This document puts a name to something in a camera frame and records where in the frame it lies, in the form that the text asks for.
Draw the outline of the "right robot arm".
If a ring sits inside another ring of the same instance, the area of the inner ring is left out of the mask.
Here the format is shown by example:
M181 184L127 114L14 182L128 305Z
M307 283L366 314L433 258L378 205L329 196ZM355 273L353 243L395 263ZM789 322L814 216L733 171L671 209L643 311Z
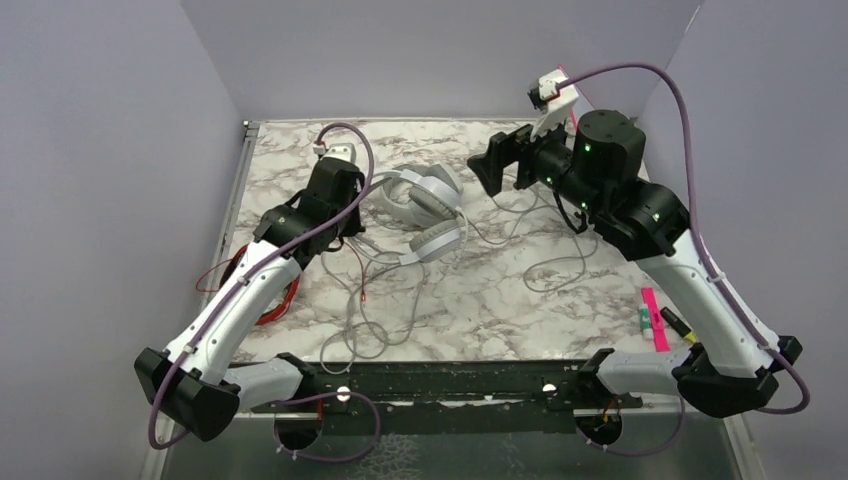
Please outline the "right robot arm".
M725 418L763 410L777 373L800 356L800 342L755 322L751 310L699 257L690 215L669 188L639 175L645 133L625 115L583 115L573 143L558 128L533 137L529 126L493 135L468 167L489 195L506 167L516 187L536 183L577 207L587 223L669 297L695 332L695 345L668 352L603 349L580 369L579 398L600 407L617 395L678 395L698 411Z

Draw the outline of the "white gaming headset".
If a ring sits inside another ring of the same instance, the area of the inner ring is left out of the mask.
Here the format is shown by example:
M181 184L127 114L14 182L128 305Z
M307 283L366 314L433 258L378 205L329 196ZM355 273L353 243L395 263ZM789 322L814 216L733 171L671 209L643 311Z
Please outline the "white gaming headset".
M419 229L398 256L402 266L433 262L459 248L467 221L461 211L464 185L444 162L405 164L377 174L381 208L393 219Z

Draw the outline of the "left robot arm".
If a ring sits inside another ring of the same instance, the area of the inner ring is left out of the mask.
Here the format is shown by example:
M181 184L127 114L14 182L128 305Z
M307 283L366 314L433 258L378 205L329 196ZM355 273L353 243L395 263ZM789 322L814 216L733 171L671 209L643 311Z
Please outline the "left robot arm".
M307 186L261 217L240 261L201 313L164 349L143 349L134 370L151 415L165 414L201 441L220 435L242 409L277 397L298 411L314 384L285 359L239 373L231 360L272 300L314 257L362 232L358 205L374 172L326 154Z

